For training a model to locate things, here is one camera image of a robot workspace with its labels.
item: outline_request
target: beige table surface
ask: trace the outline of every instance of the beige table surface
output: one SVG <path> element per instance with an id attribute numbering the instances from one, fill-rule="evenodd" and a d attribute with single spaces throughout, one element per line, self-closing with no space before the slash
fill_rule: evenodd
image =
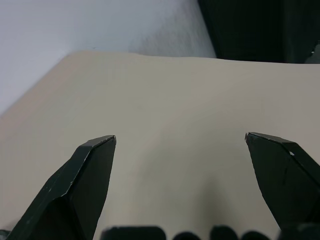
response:
<path id="1" fill-rule="evenodd" d="M 94 239 L 114 225 L 159 225 L 204 240 L 214 224 L 274 237 L 244 141 L 298 142 L 320 160 L 320 68 L 209 58 L 78 52 L 0 119 L 0 227 L 88 139 L 116 135 Z"/>

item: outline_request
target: beige tabletop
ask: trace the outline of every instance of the beige tabletop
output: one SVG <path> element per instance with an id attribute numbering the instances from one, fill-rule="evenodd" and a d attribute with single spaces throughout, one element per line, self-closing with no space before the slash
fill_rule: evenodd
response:
<path id="1" fill-rule="evenodd" d="M 320 160 L 319 76 L 317 65 L 67 56 L 0 118 L 0 228 L 14 226 L 78 145 L 116 135 L 94 239 L 115 225 L 205 240 L 228 224 L 274 237 L 245 133 L 296 141 Z"/>

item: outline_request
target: white wall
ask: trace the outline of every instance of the white wall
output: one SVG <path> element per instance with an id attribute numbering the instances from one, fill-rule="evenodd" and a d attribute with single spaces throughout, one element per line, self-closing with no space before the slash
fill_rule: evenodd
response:
<path id="1" fill-rule="evenodd" d="M 215 56 L 196 0 L 3 0 L 0 114 L 79 50 Z"/>

